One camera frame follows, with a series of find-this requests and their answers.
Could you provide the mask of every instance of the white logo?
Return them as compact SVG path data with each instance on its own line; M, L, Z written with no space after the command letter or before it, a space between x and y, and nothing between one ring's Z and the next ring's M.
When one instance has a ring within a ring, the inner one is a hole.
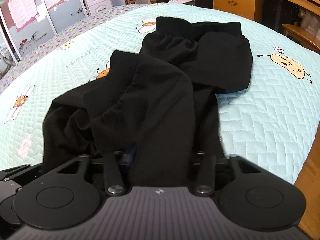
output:
M164 193L165 191L160 188L160 189L157 189L155 192L156 192L157 194L161 195L161 194Z

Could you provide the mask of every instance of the gray ribbed panel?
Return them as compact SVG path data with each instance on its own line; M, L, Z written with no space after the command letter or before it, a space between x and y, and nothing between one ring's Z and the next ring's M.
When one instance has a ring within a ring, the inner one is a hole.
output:
M257 232L242 228L206 197L186 187L133 187L125 196L108 198L87 222L60 231L23 227L9 240L307 240L298 228Z

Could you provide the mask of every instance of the bed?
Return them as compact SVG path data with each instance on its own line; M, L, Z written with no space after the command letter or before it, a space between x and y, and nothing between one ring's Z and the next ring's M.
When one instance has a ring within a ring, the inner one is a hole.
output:
M175 4L134 8L72 36L34 63L29 60L32 66L0 95L0 170L41 163L42 121L52 99L95 78L115 49L138 53L146 35L140 31L143 22L157 16L241 22L253 55L251 83L247 90L218 95L220 138L226 155L241 155L294 183L319 124L320 56L243 17ZM34 91L17 118L4 124L27 85L34 85Z

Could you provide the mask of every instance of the sliding door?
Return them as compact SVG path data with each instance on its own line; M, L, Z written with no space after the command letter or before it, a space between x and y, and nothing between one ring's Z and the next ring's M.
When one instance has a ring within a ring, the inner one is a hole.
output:
M55 32L41 0L2 0L1 19L13 49L24 58L36 46L51 39Z
M59 33L85 18L80 0L44 0L53 26Z

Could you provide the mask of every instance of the white cabinet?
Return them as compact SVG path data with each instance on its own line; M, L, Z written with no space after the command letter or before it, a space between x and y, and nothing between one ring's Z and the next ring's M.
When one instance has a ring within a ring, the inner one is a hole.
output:
M86 0L91 15L112 7L111 0Z

